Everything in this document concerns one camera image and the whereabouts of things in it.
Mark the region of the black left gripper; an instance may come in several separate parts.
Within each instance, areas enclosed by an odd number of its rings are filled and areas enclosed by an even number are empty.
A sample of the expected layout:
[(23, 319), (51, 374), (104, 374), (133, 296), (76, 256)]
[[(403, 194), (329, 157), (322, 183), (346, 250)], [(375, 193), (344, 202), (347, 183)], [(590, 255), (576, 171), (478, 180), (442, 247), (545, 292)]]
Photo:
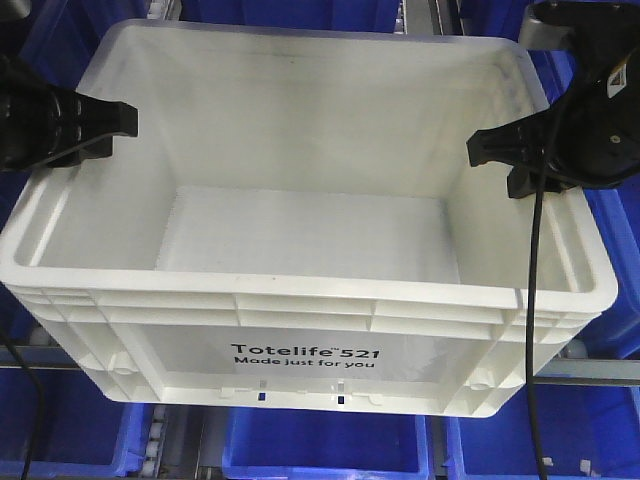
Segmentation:
[[(138, 136), (138, 110), (63, 89), (15, 56), (1, 56), (1, 170), (63, 168), (113, 154), (114, 136)], [(80, 148), (54, 158), (58, 148)]]

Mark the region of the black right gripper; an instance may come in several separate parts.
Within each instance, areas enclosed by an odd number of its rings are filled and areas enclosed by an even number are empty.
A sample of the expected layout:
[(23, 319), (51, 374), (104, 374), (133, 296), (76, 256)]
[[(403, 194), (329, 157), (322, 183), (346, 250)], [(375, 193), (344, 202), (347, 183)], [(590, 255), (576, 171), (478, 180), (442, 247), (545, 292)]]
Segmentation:
[[(543, 191), (615, 188), (639, 173), (639, 6), (560, 1), (545, 9), (544, 22), (569, 29), (575, 71)], [(551, 120), (547, 109), (477, 130), (466, 142), (470, 165), (513, 166), (508, 197), (535, 194), (542, 173), (527, 166), (546, 159)]]

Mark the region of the grey right arm link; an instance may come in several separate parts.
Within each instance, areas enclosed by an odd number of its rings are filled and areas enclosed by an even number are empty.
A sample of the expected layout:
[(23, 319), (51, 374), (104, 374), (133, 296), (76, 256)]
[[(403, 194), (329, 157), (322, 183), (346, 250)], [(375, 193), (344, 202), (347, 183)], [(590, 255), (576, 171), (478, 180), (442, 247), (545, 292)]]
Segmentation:
[(518, 43), (527, 50), (568, 50), (572, 29), (544, 23), (534, 12), (534, 7), (535, 4), (530, 4), (524, 10)]

